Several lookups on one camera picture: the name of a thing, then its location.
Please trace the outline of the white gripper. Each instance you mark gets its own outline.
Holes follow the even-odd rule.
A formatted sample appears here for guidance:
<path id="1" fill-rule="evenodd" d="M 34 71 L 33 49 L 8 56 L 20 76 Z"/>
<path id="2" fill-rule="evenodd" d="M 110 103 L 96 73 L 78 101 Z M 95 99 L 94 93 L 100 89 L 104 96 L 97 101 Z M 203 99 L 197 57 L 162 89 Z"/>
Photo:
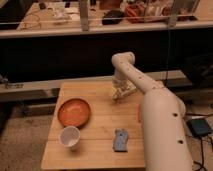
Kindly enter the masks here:
<path id="1" fill-rule="evenodd" d="M 129 80 L 114 79 L 112 83 L 112 99 L 114 101 L 124 99 L 125 97 L 130 96 L 131 94 L 134 94 L 137 91 L 136 86 Z"/>

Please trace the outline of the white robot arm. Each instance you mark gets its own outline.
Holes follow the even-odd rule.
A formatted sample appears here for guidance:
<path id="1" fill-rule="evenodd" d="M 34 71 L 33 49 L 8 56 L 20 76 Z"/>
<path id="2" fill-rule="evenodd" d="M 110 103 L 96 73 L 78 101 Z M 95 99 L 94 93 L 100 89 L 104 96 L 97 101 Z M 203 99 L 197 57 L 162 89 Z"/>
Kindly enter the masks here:
<path id="1" fill-rule="evenodd" d="M 183 101 L 135 68 L 132 52 L 114 54 L 111 61 L 115 67 L 113 99 L 130 95 L 132 87 L 143 93 L 140 110 L 146 171 L 193 171 L 182 121 Z"/>

